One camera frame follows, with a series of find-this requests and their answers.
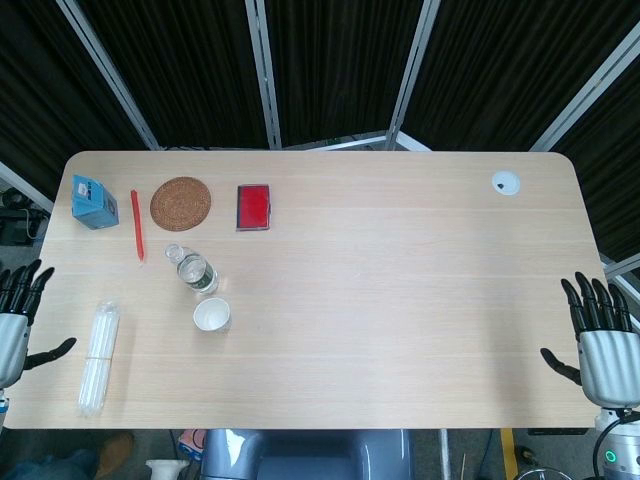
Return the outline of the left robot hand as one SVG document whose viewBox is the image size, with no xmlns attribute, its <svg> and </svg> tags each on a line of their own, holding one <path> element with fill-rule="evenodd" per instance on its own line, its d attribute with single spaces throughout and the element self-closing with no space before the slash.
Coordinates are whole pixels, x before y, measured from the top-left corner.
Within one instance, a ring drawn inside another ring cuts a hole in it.
<svg viewBox="0 0 640 480">
<path fill-rule="evenodd" d="M 77 342 L 75 337 L 69 337 L 52 350 L 28 353 L 42 293 L 55 271 L 50 267 L 37 275 L 41 263 L 36 259 L 14 271 L 0 272 L 0 391 L 14 385 L 24 371 L 66 355 Z"/>
</svg>

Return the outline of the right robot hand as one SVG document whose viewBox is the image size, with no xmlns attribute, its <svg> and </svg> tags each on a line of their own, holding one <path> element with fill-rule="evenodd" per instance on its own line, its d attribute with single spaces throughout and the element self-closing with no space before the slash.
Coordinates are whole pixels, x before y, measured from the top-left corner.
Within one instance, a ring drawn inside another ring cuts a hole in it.
<svg viewBox="0 0 640 480">
<path fill-rule="evenodd" d="M 640 406 L 640 333 L 633 329 L 628 304 L 613 283 L 575 274 L 563 278 L 575 334 L 579 366 L 561 362 L 542 348 L 545 363 L 582 388 L 593 404 L 609 410 Z"/>
</svg>

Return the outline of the transparent plastic water bottle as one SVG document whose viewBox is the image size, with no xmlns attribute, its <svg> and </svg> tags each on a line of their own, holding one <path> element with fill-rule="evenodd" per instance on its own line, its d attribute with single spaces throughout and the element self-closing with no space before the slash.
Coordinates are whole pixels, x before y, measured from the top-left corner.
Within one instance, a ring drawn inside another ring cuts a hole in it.
<svg viewBox="0 0 640 480">
<path fill-rule="evenodd" d="M 175 266 L 178 277 L 195 292 L 209 294 L 218 288 L 217 270 L 199 253 L 179 244 L 169 244 L 165 256 Z"/>
</svg>

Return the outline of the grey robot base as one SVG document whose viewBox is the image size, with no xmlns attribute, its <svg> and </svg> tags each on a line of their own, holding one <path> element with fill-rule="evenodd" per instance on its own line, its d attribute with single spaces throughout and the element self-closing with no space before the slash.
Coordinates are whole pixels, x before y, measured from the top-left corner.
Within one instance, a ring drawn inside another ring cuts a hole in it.
<svg viewBox="0 0 640 480">
<path fill-rule="evenodd" d="M 414 480 L 405 429 L 206 432 L 199 480 Z"/>
</svg>

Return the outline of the white paper cup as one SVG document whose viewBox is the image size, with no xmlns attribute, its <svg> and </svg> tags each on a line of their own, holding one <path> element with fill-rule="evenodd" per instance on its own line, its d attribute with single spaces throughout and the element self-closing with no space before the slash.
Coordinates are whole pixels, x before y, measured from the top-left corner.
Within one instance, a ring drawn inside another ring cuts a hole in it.
<svg viewBox="0 0 640 480">
<path fill-rule="evenodd" d="M 195 307 L 193 322 L 205 332 L 226 331 L 231 322 L 229 304 L 221 298 L 207 298 Z"/>
</svg>

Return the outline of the clear pack of white straws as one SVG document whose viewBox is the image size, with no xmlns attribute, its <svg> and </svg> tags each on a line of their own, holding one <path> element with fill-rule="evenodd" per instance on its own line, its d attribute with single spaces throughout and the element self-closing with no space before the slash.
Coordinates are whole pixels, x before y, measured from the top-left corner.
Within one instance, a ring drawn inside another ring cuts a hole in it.
<svg viewBox="0 0 640 480">
<path fill-rule="evenodd" d="M 113 300 L 101 302 L 94 313 L 81 380 L 77 410 L 82 417 L 101 414 L 120 321 L 120 308 Z"/>
</svg>

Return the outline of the blue jeans leg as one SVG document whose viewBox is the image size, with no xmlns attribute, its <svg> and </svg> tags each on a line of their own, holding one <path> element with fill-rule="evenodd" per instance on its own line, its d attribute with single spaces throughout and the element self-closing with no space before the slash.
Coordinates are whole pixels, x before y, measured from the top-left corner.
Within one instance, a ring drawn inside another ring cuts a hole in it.
<svg viewBox="0 0 640 480">
<path fill-rule="evenodd" d="M 65 458 L 52 455 L 41 461 L 24 461 L 0 480 L 93 480 L 99 465 L 95 450 L 79 449 Z"/>
</svg>

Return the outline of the black electronic equipment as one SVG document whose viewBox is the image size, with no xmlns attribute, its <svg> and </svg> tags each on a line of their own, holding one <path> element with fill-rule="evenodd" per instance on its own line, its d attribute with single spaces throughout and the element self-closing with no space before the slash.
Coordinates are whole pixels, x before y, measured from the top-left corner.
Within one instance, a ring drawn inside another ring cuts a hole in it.
<svg viewBox="0 0 640 480">
<path fill-rule="evenodd" d="M 0 245 L 31 246 L 44 238 L 50 213 L 15 187 L 0 192 Z"/>
</svg>

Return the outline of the yellow floor strip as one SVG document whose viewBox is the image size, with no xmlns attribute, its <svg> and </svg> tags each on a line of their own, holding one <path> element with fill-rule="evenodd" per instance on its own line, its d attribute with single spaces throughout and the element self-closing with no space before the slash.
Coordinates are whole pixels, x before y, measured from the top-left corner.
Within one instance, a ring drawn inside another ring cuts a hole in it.
<svg viewBox="0 0 640 480">
<path fill-rule="evenodd" d="M 506 480 L 514 480 L 518 475 L 518 462 L 513 430 L 511 428 L 501 428 L 500 439 L 505 478 Z"/>
</svg>

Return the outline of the brown shoe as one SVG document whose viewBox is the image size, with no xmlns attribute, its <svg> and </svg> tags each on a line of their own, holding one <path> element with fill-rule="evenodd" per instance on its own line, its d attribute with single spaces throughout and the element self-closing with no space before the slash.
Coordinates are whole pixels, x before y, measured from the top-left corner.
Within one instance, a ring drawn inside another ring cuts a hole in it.
<svg viewBox="0 0 640 480">
<path fill-rule="evenodd" d="M 121 432 L 107 439 L 99 451 L 94 480 L 115 473 L 132 455 L 133 449 L 134 436 L 130 432 Z"/>
</svg>

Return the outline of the blue cardboard box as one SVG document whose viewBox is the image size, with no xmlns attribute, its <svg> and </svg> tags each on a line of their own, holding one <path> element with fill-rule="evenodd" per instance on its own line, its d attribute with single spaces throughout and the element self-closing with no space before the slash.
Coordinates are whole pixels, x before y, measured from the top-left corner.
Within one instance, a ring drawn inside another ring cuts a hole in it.
<svg viewBox="0 0 640 480">
<path fill-rule="evenodd" d="M 91 230 L 119 224 L 116 199 L 102 183 L 89 177 L 73 176 L 71 212 L 76 220 Z"/>
</svg>

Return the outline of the red plastic stick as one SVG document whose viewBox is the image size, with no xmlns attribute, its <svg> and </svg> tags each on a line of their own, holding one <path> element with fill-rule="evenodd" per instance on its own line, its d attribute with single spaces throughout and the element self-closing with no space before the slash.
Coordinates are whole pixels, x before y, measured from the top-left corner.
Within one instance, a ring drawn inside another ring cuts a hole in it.
<svg viewBox="0 0 640 480">
<path fill-rule="evenodd" d="M 141 212 L 140 212 L 138 192 L 136 190 L 130 191 L 130 199 L 131 199 L 132 214 L 133 214 L 133 221 L 134 221 L 137 256 L 139 261 L 143 263 L 145 259 L 144 237 L 143 237 L 143 231 L 142 231 Z"/>
</svg>

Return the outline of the white plastic part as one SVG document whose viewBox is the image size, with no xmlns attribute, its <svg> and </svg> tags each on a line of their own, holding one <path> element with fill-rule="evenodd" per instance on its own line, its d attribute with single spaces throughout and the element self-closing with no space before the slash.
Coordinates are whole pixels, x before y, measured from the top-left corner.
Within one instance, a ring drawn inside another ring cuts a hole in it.
<svg viewBox="0 0 640 480">
<path fill-rule="evenodd" d="M 179 475 L 190 463 L 186 460 L 149 459 L 145 465 L 151 471 L 149 480 L 179 480 Z"/>
</svg>

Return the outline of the pink and blue package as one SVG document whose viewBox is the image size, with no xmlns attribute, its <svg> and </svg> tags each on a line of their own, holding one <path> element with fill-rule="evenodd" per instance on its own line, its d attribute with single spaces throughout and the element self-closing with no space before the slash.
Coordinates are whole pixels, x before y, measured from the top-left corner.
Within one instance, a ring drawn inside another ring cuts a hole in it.
<svg viewBox="0 0 640 480">
<path fill-rule="evenodd" d="M 206 431 L 203 429 L 184 430 L 178 438 L 178 449 L 195 462 L 201 462 Z"/>
</svg>

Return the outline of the black curtain panel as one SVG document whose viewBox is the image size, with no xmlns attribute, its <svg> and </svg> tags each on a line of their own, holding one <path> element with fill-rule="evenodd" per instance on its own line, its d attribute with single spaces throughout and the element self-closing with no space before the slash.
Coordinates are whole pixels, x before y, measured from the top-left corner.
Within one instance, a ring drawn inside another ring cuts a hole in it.
<svg viewBox="0 0 640 480">
<path fill-rule="evenodd" d="M 163 147 L 268 146 L 244 0 L 78 0 Z"/>
<path fill-rule="evenodd" d="M 388 128 L 424 0 L 264 0 L 282 142 Z"/>
<path fill-rule="evenodd" d="M 574 165 L 598 250 L 640 253 L 640 56 L 554 150 Z"/>
<path fill-rule="evenodd" d="M 442 0 L 402 132 L 526 151 L 640 21 L 640 0 Z"/>
<path fill-rule="evenodd" d="M 73 155 L 144 147 L 55 0 L 0 0 L 0 162 L 53 199 Z"/>
</svg>

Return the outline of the round woven brown coaster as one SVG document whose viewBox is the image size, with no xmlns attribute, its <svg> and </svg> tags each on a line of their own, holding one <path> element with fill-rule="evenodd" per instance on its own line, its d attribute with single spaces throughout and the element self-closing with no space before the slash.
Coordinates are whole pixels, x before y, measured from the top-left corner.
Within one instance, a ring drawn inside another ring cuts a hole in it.
<svg viewBox="0 0 640 480">
<path fill-rule="evenodd" d="M 160 228 L 179 232 L 201 224 L 211 206 L 211 192 L 201 180 L 180 176 L 166 181 L 154 192 L 150 214 Z"/>
</svg>

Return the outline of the red card case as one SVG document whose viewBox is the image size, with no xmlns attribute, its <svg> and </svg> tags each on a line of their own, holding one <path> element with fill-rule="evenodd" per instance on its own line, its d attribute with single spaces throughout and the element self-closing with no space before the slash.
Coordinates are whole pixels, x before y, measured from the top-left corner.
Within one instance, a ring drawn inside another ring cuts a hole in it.
<svg viewBox="0 0 640 480">
<path fill-rule="evenodd" d="M 271 199 L 267 184 L 246 184 L 237 188 L 237 231 L 262 231 L 270 228 Z"/>
</svg>

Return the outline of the grey metal partition foot bar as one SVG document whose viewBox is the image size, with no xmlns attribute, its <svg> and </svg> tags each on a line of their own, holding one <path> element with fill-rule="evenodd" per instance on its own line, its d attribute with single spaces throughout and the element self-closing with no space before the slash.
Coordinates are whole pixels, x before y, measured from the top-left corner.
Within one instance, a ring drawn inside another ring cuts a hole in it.
<svg viewBox="0 0 640 480">
<path fill-rule="evenodd" d="M 400 131 L 393 143 L 387 142 L 385 131 L 329 138 L 285 147 L 293 151 L 414 151 L 430 152 L 431 148 Z"/>
</svg>

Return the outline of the grey metal partition post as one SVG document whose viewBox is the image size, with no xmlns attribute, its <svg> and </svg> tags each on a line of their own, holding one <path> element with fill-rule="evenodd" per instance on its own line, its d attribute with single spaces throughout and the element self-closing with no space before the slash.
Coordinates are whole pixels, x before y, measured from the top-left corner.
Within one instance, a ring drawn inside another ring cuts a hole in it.
<svg viewBox="0 0 640 480">
<path fill-rule="evenodd" d="M 639 56 L 640 20 L 549 124 L 530 150 L 551 151 Z"/>
<path fill-rule="evenodd" d="M 282 149 L 265 0 L 244 0 L 268 146 Z"/>
<path fill-rule="evenodd" d="M 111 89 L 142 142 L 149 150 L 162 150 L 134 96 L 77 0 L 55 0 L 55 2 Z"/>
<path fill-rule="evenodd" d="M 399 87 L 390 124 L 385 136 L 385 149 L 394 150 L 403 125 L 422 61 L 437 18 L 441 0 L 423 0 L 405 70 Z"/>
<path fill-rule="evenodd" d="M 0 178 L 5 183 L 8 183 L 12 187 L 18 189 L 21 193 L 25 194 L 43 210 L 49 213 L 52 212 L 54 203 L 2 161 L 0 161 Z"/>
</svg>

